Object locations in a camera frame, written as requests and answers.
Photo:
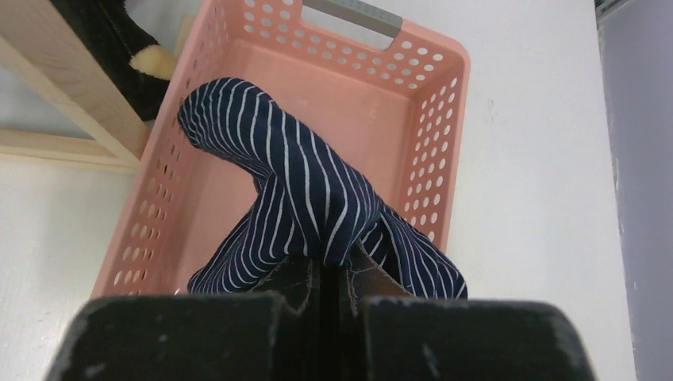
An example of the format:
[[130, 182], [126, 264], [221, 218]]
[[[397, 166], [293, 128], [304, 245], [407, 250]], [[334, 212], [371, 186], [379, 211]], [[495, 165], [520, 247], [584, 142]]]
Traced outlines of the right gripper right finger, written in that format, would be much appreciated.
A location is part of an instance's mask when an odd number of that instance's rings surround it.
[[544, 302], [417, 298], [361, 247], [339, 273], [344, 380], [592, 380], [582, 340]]

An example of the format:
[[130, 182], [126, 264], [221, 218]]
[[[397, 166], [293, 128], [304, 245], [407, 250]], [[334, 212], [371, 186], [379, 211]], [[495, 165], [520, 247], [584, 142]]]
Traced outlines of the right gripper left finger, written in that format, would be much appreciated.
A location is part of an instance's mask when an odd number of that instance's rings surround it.
[[288, 257], [251, 291], [119, 296], [75, 316], [49, 380], [304, 380], [316, 264]]

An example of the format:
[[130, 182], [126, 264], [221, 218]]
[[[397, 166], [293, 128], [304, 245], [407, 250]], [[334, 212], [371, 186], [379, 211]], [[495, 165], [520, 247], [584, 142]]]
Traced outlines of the navy striped underwear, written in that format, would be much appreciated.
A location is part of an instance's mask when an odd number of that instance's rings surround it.
[[246, 171], [257, 193], [190, 277], [190, 293], [249, 291], [289, 256], [340, 267], [362, 252], [417, 297], [468, 296], [457, 266], [258, 86], [238, 78], [205, 83], [184, 99], [178, 121], [195, 148]]

